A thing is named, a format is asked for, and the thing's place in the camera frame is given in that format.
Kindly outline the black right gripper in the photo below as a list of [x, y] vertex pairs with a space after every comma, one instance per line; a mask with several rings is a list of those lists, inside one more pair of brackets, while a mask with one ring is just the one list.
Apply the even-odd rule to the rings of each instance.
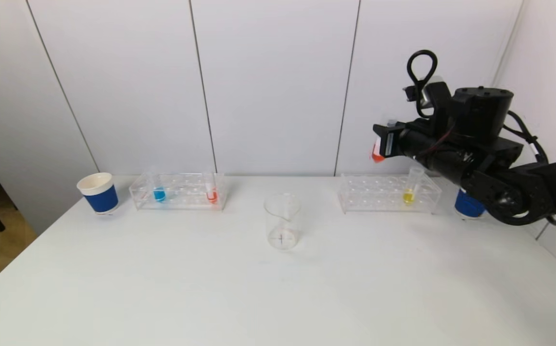
[[416, 156], [430, 148], [430, 136], [421, 131], [413, 122], [396, 122], [390, 125], [373, 125], [377, 138], [372, 149], [372, 159], [380, 162], [397, 156]]

